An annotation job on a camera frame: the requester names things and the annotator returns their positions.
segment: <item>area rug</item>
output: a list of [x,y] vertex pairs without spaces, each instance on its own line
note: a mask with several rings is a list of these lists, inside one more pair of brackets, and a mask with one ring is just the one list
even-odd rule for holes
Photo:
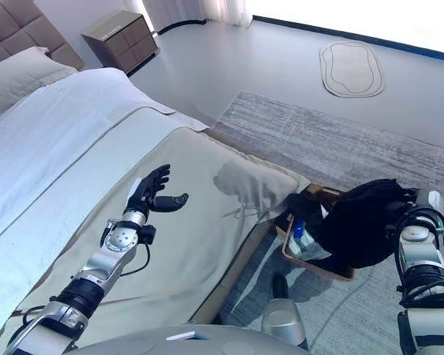
[[368,98],[385,88],[375,51],[363,42],[337,42],[319,52],[324,87],[341,98]]
[[[443,148],[252,93],[240,92],[209,134],[325,186],[349,190],[396,178],[404,187],[436,189],[444,197]],[[278,271],[286,275],[313,354],[401,353],[392,257],[345,283],[294,267],[281,243],[273,233],[254,253],[221,309],[225,324],[260,330]]]

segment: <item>small oval rug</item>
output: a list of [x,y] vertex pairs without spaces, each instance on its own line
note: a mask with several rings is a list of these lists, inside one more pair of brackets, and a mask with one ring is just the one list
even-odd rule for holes
[[373,49],[362,42],[337,42],[320,51],[324,87],[341,98],[367,98],[385,87]]

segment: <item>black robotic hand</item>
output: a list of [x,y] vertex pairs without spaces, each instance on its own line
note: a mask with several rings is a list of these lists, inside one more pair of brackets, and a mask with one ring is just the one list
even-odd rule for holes
[[169,164],[160,166],[145,177],[128,199],[125,211],[139,211],[148,218],[148,211],[173,212],[179,210],[187,202],[188,194],[181,196],[159,196],[156,193],[164,189],[164,184],[169,181]]

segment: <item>tufted headboard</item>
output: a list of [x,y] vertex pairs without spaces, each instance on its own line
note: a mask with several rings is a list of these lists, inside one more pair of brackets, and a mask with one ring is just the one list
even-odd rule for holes
[[47,47],[54,61],[77,70],[84,66],[33,0],[0,0],[0,61],[34,46]]

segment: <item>black cloth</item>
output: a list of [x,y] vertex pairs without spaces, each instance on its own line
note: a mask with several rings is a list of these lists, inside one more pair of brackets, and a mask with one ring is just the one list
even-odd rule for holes
[[365,183],[340,196],[326,219],[320,203],[290,195],[289,211],[306,222],[306,230],[323,249],[353,268],[377,264],[393,253],[387,227],[394,225],[411,200],[396,180]]

